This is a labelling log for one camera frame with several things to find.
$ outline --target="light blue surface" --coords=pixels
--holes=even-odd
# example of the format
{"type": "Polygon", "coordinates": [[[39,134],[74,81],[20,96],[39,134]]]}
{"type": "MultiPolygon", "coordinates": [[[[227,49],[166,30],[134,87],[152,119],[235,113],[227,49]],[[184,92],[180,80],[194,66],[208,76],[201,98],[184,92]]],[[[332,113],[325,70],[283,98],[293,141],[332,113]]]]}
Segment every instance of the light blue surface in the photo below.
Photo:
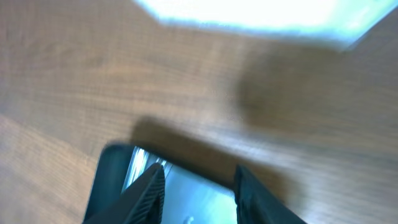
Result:
{"type": "Polygon", "coordinates": [[[398,0],[135,0],[164,24],[244,32],[346,49],[398,0]]]}

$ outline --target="brown wood grain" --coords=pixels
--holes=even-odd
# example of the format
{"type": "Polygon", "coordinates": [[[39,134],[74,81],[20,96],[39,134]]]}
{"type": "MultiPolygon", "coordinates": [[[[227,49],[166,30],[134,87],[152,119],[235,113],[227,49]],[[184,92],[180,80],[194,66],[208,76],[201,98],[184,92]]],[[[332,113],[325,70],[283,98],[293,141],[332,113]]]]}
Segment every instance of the brown wood grain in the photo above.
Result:
{"type": "Polygon", "coordinates": [[[338,54],[128,0],[1,1],[0,223],[80,222],[102,147],[132,135],[226,181],[220,152],[240,158],[309,223],[396,223],[397,19],[338,54]]]}

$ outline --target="phone screen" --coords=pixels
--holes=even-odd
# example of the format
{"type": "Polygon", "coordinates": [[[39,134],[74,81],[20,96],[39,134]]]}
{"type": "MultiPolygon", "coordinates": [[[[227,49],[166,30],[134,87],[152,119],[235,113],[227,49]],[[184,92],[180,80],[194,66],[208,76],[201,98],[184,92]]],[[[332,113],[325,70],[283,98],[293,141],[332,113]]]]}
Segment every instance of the phone screen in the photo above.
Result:
{"type": "Polygon", "coordinates": [[[135,147],[123,190],[148,167],[158,162],[165,171],[162,224],[235,224],[234,192],[135,147]]]}

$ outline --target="wooden surface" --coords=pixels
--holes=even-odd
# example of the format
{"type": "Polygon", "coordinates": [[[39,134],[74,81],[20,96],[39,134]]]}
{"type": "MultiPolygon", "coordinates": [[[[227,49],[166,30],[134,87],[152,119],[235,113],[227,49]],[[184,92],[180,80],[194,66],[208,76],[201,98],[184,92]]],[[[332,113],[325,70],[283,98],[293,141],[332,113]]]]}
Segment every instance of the wooden surface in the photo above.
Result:
{"type": "Polygon", "coordinates": [[[309,223],[397,223],[397,20],[337,54],[128,0],[0,1],[0,223],[81,222],[102,147],[131,138],[226,181],[239,158],[309,223]]]}

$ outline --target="dark object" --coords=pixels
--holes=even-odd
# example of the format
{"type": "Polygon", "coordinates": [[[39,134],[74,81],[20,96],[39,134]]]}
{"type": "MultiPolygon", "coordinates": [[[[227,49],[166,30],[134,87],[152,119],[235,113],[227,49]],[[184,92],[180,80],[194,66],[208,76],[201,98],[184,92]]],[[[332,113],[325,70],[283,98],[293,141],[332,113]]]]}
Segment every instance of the dark object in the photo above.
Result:
{"type": "MultiPolygon", "coordinates": [[[[161,223],[165,195],[165,172],[162,165],[153,163],[123,191],[126,176],[131,171],[131,161],[135,159],[133,151],[136,149],[127,144],[113,144],[104,148],[98,161],[83,223],[161,223]]],[[[174,164],[181,166],[183,163],[174,161],[174,164]]],[[[238,224],[305,223],[244,167],[236,168],[233,190],[238,224]]]]}

